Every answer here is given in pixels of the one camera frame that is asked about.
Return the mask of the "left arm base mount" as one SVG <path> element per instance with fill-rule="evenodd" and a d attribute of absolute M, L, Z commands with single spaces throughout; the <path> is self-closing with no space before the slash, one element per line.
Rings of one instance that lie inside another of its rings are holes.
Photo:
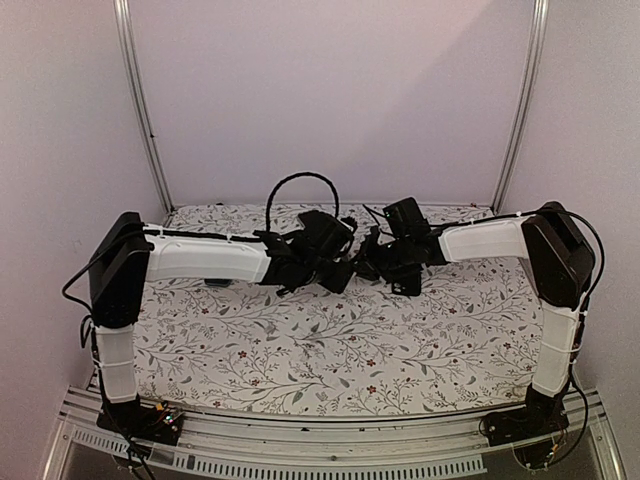
<path fill-rule="evenodd" d="M 176 446 L 183 422 L 183 411 L 167 402 L 146 406 L 136 399 L 124 403 L 104 401 L 96 425 L 126 438 Z"/>

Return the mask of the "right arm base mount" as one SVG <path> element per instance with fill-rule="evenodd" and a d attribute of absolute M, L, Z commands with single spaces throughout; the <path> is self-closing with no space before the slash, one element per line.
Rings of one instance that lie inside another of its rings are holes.
<path fill-rule="evenodd" d="M 493 411 L 479 422 L 479 433 L 488 439 L 490 446 L 533 439 L 560 432 L 569 426 L 563 409 L 545 416 L 527 407 L 513 410 Z"/>

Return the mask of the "black phone case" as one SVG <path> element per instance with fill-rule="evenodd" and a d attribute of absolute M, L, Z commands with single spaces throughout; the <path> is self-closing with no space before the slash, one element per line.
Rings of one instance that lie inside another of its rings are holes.
<path fill-rule="evenodd" d="M 421 294 L 421 286 L 420 272 L 396 278 L 391 282 L 392 293 L 405 297 L 419 296 Z"/>

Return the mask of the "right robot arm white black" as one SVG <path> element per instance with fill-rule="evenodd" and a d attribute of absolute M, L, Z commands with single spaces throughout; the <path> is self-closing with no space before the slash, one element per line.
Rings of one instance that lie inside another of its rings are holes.
<path fill-rule="evenodd" d="M 414 198 L 383 210 L 391 241 L 379 227 L 365 236 L 353 263 L 358 276 L 384 279 L 394 293 L 417 296 L 425 266 L 489 258 L 518 258 L 542 313 L 537 365 L 517 415 L 517 427 L 537 436 L 552 424 L 581 349 L 593 292 L 604 273 L 604 246 L 596 229 L 556 201 L 524 213 L 431 225 Z"/>

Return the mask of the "dark teal phone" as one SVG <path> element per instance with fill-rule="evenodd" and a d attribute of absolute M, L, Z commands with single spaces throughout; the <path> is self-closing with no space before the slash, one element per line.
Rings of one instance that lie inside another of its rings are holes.
<path fill-rule="evenodd" d="M 229 279 L 205 279 L 204 284 L 213 288 L 226 288 L 233 283 Z"/>

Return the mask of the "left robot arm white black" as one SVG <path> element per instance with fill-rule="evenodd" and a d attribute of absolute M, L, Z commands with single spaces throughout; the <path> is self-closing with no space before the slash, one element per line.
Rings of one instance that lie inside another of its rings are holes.
<path fill-rule="evenodd" d="M 346 258 L 356 223 L 319 210 L 298 216 L 298 229 L 242 237 L 174 231 L 125 212 L 74 279 L 89 279 L 84 306 L 93 324 L 94 361 L 111 419 L 128 434 L 148 426 L 134 369 L 133 331 L 146 283 L 174 279 L 243 281 L 276 286 L 280 295 L 318 283 L 332 293 L 353 275 Z"/>

